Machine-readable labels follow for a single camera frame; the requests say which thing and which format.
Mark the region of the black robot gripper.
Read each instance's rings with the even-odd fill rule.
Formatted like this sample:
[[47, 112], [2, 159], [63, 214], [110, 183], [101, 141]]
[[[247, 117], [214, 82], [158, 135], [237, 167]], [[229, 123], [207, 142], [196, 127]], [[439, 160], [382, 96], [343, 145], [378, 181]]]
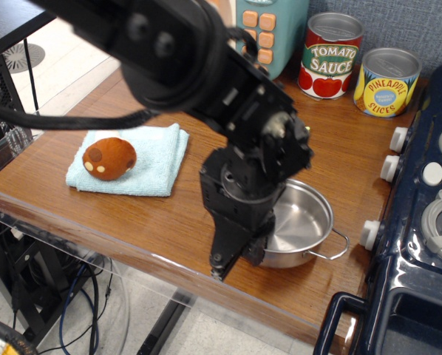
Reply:
[[203, 204], [215, 225], [209, 257], [215, 280], [222, 282], [240, 255], [252, 266], [262, 263], [275, 228], [273, 205], [285, 181], [310, 167], [305, 127], [295, 114], [278, 112], [261, 125], [252, 147], [230, 141], [203, 164]]

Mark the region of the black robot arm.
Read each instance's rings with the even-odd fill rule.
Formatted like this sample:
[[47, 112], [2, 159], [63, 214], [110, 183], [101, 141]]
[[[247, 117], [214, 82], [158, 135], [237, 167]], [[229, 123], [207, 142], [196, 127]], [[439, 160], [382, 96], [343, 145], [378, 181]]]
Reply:
[[184, 112], [225, 136], [200, 170], [214, 219], [210, 264], [224, 279], [244, 257], [259, 265], [286, 180], [310, 166], [309, 133], [292, 99], [254, 66], [245, 31], [227, 28], [206, 1], [40, 1], [121, 62], [134, 98]]

